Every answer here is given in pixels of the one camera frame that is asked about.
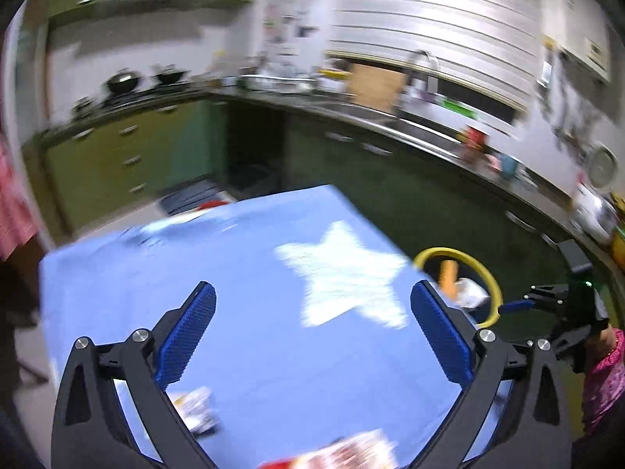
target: white shutter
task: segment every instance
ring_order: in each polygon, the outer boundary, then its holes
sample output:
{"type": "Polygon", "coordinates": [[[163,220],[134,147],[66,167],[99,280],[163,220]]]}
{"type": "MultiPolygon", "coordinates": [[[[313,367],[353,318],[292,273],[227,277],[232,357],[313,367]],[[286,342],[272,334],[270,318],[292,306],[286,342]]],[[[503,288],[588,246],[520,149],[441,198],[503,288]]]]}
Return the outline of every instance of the white shutter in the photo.
{"type": "Polygon", "coordinates": [[[539,0],[339,0],[330,53],[405,62],[426,49],[443,79],[521,109],[539,69],[539,19],[539,0]]]}

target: water heater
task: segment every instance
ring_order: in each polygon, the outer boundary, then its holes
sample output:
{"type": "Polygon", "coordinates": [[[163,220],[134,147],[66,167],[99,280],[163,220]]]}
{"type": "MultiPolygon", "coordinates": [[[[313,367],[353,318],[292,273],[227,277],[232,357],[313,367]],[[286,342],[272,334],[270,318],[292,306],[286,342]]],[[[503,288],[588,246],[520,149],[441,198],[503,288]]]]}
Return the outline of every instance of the water heater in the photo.
{"type": "Polygon", "coordinates": [[[595,0],[555,0],[553,36],[560,51],[610,82],[607,19],[595,0]]]}

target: table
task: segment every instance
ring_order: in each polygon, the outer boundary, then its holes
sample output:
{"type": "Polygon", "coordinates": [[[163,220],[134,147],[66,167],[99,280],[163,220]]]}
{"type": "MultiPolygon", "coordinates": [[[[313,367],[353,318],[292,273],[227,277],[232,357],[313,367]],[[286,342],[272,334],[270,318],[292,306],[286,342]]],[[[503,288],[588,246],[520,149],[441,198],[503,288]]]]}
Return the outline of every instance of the table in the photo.
{"type": "MultiPolygon", "coordinates": [[[[377,428],[396,443],[400,466],[409,464],[460,392],[410,310],[411,288],[427,275],[331,186],[175,221],[45,257],[43,323],[59,370],[76,338],[112,343],[152,328],[206,280],[216,314],[168,392],[212,390],[220,429],[200,444],[221,469],[377,428]]],[[[139,447],[157,458],[127,388],[118,393],[139,447]]],[[[486,447],[502,404],[495,400],[470,456],[486,447]]]]}

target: faucet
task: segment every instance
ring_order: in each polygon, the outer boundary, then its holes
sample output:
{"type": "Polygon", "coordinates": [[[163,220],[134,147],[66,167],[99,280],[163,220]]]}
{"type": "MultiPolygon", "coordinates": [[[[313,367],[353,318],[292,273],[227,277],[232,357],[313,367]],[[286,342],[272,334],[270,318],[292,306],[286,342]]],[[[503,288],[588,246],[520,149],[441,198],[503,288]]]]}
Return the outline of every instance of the faucet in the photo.
{"type": "MultiPolygon", "coordinates": [[[[405,84],[400,90],[400,92],[398,93],[399,103],[395,104],[396,118],[399,118],[399,110],[401,110],[402,108],[401,95],[403,95],[406,92],[407,87],[412,85],[413,80],[414,80],[415,72],[414,72],[414,68],[412,68],[412,65],[414,65],[416,59],[420,56],[424,56],[427,58],[427,62],[429,64],[430,70],[435,70],[435,71],[440,70],[440,63],[438,61],[438,58],[434,56],[432,53],[430,53],[430,51],[426,51],[425,49],[417,49],[410,54],[410,56],[408,57],[408,61],[406,62],[405,70],[404,70],[405,84]]],[[[438,78],[434,77],[433,75],[427,76],[427,93],[429,93],[427,102],[433,102],[434,96],[436,95],[436,93],[438,93],[438,78]]]]}

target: countertop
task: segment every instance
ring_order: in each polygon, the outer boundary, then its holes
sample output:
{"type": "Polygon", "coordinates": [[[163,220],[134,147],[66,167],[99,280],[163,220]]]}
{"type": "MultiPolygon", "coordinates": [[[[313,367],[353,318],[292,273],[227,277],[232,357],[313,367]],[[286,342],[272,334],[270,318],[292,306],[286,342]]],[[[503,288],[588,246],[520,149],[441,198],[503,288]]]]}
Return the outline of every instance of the countertop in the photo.
{"type": "Polygon", "coordinates": [[[447,154],[436,153],[429,147],[423,145],[423,141],[416,139],[407,134],[389,129],[381,124],[376,124],[349,115],[330,111],[318,106],[320,99],[309,95],[282,95],[277,93],[252,92],[236,87],[224,88],[208,88],[193,87],[185,92],[164,95],[152,100],[143,100],[137,103],[127,104],[111,110],[100,109],[92,115],[77,120],[75,122],[50,128],[37,137],[38,146],[48,148],[55,143],[69,139],[71,136],[93,127],[101,125],[108,121],[123,118],[130,114],[145,111],[152,108],[167,106],[171,104],[179,104],[192,100],[203,98],[214,98],[218,100],[237,100],[251,104],[259,104],[270,106],[283,111],[305,113],[318,117],[332,118],[332,120],[344,122],[350,125],[356,125],[368,131],[373,131],[391,137],[406,145],[420,149],[431,156],[436,156],[440,160],[454,164],[459,168],[459,173],[468,179],[478,181],[487,186],[500,196],[507,198],[512,196],[515,199],[523,201],[527,206],[538,210],[542,215],[548,217],[557,223],[561,228],[567,231],[574,239],[576,239],[585,250],[592,253],[612,275],[612,289],[618,296],[618,307],[621,312],[625,312],[625,280],[623,273],[610,255],[600,248],[593,240],[585,234],[581,234],[575,230],[569,222],[567,213],[568,197],[559,192],[555,187],[551,186],[546,180],[540,178],[535,173],[530,172],[533,179],[538,184],[537,189],[528,188],[524,182],[503,181],[495,172],[491,171],[484,161],[480,161],[476,166],[471,166],[465,161],[452,157],[447,154]]]}

